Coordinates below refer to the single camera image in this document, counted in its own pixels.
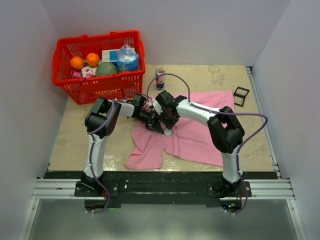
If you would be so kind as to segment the pink t-shirt garment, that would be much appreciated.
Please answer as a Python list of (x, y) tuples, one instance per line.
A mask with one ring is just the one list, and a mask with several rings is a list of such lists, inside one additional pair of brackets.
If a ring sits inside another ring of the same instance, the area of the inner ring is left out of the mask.
[(222, 167), (221, 152), (213, 145), (207, 126), (181, 117), (166, 136), (148, 130), (138, 121), (131, 137), (135, 149), (131, 152), (125, 168), (129, 170), (182, 170), (178, 160)]

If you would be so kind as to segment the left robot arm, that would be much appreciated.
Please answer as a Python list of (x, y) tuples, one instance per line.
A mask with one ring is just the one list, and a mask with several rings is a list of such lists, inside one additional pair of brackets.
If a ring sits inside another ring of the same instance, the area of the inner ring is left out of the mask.
[(80, 182), (92, 196), (99, 196), (104, 190), (102, 176), (103, 161), (108, 137), (115, 129), (118, 117), (134, 118), (153, 132), (163, 134), (164, 129), (155, 114), (145, 110), (147, 98), (141, 93), (126, 101), (98, 97), (87, 114), (84, 124), (89, 137), (86, 167)]

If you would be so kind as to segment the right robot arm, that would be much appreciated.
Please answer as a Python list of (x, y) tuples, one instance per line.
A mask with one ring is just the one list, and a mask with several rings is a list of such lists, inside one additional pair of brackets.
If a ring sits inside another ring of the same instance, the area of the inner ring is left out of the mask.
[(245, 130), (233, 110), (225, 106), (213, 108), (191, 101), (190, 96), (173, 97), (162, 91), (149, 104), (167, 128), (172, 128), (180, 117), (187, 118), (208, 127), (213, 145), (221, 152), (224, 179), (223, 192), (230, 197), (240, 190), (243, 176), (239, 152)]

